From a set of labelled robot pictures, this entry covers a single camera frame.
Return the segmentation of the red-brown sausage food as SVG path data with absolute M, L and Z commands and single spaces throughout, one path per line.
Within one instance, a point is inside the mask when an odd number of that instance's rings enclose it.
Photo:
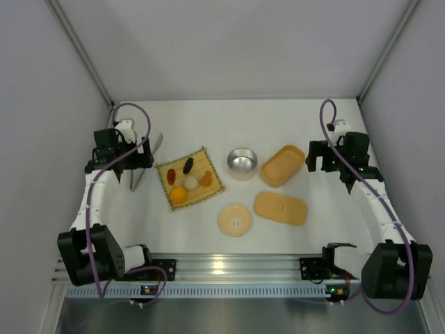
M 171 168 L 167 172 L 167 181 L 169 185 L 173 185 L 176 180 L 176 171 L 175 169 Z

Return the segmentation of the black spiky food piece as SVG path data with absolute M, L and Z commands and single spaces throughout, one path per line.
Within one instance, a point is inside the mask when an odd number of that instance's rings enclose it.
M 194 165 L 194 158 L 189 157 L 187 158 L 184 167 L 183 167 L 183 174 L 187 175 L 191 172 Z

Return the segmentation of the orange fried food piece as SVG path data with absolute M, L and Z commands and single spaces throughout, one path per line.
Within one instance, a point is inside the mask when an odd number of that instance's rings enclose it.
M 200 180 L 200 184 L 202 186 L 210 186 L 211 179 L 212 179 L 212 172 L 210 170 L 207 170 L 202 179 Z

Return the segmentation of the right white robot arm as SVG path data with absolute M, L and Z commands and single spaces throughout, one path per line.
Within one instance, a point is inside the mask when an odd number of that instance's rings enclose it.
M 360 279 L 370 299 L 421 299 L 432 264 L 430 247 L 418 244 L 398 219 L 380 171 L 369 165 L 369 137 L 346 132 L 335 140 L 311 141 L 305 163 L 314 172 L 321 158 L 323 171 L 340 174 L 369 229 L 373 250 L 333 243 L 323 249 L 324 258 L 331 267 Z

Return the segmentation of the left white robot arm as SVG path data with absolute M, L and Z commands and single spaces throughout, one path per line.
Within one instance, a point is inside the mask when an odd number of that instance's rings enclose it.
M 111 204 L 126 170 L 150 168 L 154 163 L 149 140 L 117 127 L 94 133 L 96 147 L 85 167 L 86 187 L 78 214 L 57 246 L 71 283 L 82 286 L 125 275 L 152 261 L 144 244 L 119 245 L 107 224 Z

